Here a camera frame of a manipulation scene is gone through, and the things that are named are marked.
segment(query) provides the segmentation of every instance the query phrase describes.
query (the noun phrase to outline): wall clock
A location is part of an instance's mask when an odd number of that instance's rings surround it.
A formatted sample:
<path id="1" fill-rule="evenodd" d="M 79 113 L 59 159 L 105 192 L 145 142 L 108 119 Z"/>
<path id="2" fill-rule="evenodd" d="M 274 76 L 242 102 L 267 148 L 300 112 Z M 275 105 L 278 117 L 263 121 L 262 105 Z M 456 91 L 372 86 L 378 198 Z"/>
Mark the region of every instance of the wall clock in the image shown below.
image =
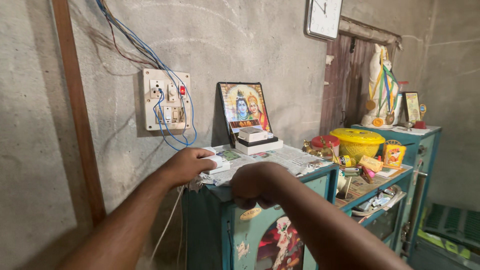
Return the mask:
<path id="1" fill-rule="evenodd" d="M 308 0 L 306 32 L 310 36 L 335 40 L 342 0 Z"/>

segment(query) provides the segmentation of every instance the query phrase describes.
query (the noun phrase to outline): picture frame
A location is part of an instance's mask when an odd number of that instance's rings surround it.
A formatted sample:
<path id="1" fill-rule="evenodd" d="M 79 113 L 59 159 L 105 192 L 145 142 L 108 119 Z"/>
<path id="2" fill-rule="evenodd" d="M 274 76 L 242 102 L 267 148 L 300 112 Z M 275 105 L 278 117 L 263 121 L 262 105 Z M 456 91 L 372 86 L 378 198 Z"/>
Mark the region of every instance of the picture frame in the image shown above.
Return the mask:
<path id="1" fill-rule="evenodd" d="M 227 135 L 232 148 L 235 148 L 236 136 L 231 122 L 236 124 L 242 121 L 244 127 L 258 126 L 259 123 L 263 130 L 273 133 L 261 83 L 218 82 L 216 87 L 222 101 Z"/>
<path id="2" fill-rule="evenodd" d="M 420 116 L 420 102 L 418 92 L 402 92 L 403 111 L 405 112 L 405 119 L 415 123 L 421 120 Z"/>

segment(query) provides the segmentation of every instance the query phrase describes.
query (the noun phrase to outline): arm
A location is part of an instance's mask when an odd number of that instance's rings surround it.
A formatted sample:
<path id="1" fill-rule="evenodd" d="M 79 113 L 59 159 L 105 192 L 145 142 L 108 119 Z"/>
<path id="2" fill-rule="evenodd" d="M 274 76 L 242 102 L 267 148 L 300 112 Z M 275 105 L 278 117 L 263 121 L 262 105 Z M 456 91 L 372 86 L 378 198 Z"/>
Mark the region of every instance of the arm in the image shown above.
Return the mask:
<path id="1" fill-rule="evenodd" d="M 411 269 L 377 237 L 279 164 L 246 165 L 237 171 L 231 185 L 235 197 L 261 197 L 279 204 L 319 269 Z"/>
<path id="2" fill-rule="evenodd" d="M 118 208 L 64 261 L 58 269 L 135 269 L 158 207 L 172 188 L 200 172 L 216 167 L 213 155 L 201 148 L 185 148 L 148 176 Z"/>

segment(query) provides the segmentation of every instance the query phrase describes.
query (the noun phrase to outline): yellow plastic basket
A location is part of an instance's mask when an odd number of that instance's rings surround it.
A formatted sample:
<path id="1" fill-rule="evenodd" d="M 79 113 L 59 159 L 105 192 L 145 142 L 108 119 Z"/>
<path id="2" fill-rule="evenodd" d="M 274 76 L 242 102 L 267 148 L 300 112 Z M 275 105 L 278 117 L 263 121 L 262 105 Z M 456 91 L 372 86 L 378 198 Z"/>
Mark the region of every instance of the yellow plastic basket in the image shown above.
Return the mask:
<path id="1" fill-rule="evenodd" d="M 380 144 L 385 142 L 385 138 L 380 134 L 361 129 L 337 128 L 331 131 L 330 135 L 340 140 L 340 156 L 350 156 L 355 160 L 355 164 L 364 155 L 373 158 Z"/>

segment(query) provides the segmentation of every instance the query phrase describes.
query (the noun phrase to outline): forearm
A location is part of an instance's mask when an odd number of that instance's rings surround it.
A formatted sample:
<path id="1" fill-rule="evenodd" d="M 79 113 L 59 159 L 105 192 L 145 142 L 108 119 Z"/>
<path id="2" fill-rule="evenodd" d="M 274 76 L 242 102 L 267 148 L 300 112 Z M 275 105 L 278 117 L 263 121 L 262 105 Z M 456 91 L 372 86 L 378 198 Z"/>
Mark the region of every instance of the forearm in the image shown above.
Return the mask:
<path id="1" fill-rule="evenodd" d="M 278 175 L 274 201 L 321 269 L 410 269 L 361 225 L 290 175 Z"/>
<path id="2" fill-rule="evenodd" d="M 158 207 L 170 189 L 161 179 L 165 177 L 160 170 L 147 177 L 59 269 L 135 269 Z"/>

